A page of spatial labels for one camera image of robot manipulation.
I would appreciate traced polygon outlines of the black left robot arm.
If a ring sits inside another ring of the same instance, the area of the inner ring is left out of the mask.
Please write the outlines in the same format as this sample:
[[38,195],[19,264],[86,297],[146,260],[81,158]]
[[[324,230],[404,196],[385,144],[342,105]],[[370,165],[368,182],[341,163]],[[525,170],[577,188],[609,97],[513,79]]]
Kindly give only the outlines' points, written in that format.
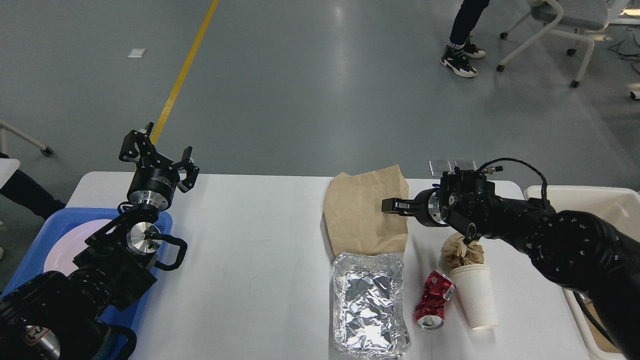
[[120,312],[148,292],[157,278],[151,269],[169,272],[185,259],[185,240],[156,227],[171,207],[176,189],[189,192],[199,167],[192,147],[174,162],[150,139],[154,123],[131,130],[119,159],[135,164],[135,173],[118,207],[118,216],[87,237],[86,248],[73,258],[70,275],[43,272],[1,299],[3,360],[93,360],[110,337],[125,343],[117,360],[128,360],[137,347],[134,330],[100,321],[110,306]]

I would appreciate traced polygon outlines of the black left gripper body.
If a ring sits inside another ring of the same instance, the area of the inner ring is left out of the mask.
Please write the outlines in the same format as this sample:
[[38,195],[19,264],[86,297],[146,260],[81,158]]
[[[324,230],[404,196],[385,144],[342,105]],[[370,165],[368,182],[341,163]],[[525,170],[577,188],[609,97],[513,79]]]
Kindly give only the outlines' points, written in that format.
[[137,167],[126,199],[132,204],[147,204],[165,211],[173,203],[179,180],[179,173],[173,168]]

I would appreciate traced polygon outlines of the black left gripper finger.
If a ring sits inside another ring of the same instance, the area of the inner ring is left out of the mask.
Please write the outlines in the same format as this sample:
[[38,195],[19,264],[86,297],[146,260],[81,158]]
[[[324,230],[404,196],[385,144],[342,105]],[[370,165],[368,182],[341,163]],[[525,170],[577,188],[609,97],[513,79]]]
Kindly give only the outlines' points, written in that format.
[[151,142],[154,123],[150,121],[143,130],[131,130],[123,139],[118,153],[121,162],[133,163],[137,168],[160,168],[160,154]]
[[185,171],[185,178],[177,183],[177,187],[182,193],[187,193],[194,188],[200,172],[200,168],[192,160],[193,149],[192,146],[187,146],[182,153],[181,160],[173,164],[173,169],[176,172]]

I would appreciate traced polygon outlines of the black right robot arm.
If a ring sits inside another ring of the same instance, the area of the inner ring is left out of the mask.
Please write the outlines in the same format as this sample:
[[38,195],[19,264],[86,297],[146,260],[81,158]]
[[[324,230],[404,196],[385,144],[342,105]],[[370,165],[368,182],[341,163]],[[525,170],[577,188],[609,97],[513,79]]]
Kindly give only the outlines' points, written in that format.
[[610,341],[626,359],[637,360],[639,242],[592,213],[556,211],[543,174],[539,198],[498,196],[487,176],[502,169],[497,159],[475,170],[454,167],[414,199],[384,199],[381,211],[414,217],[425,227],[451,227],[465,244],[480,238],[505,241],[527,255],[544,278],[590,299]]

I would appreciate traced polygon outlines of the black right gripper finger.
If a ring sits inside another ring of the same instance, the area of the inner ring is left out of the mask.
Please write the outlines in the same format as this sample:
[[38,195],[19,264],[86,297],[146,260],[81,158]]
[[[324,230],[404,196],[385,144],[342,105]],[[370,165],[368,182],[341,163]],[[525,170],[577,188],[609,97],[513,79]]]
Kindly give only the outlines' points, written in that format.
[[383,214],[395,214],[403,217],[416,217],[423,214],[423,205],[418,199],[387,198],[381,202]]

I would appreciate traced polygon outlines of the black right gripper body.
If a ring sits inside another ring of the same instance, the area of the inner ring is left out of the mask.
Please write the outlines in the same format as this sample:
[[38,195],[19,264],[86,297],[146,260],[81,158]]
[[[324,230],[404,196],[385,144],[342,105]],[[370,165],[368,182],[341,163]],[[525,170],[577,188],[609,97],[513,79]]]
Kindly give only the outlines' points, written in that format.
[[425,227],[442,228],[449,225],[442,219],[439,208],[439,190],[425,189],[413,199],[413,216]]

